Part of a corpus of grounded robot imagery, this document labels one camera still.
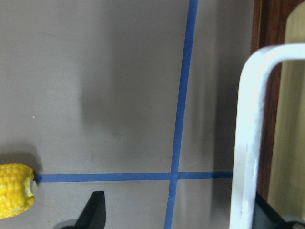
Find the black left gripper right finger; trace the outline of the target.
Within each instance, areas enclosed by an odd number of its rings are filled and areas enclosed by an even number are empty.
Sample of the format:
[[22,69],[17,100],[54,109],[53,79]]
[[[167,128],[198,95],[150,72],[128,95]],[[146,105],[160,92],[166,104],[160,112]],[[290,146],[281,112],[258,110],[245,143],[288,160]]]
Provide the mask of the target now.
[[255,197],[253,229],[291,229],[292,224],[282,217],[257,193]]

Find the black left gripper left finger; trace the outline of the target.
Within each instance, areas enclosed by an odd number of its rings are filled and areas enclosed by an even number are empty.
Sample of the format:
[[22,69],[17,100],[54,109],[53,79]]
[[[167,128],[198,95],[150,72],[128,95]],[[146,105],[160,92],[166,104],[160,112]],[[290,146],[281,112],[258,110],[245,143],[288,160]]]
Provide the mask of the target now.
[[106,224],[104,191],[94,191],[76,221],[75,229],[103,229]]

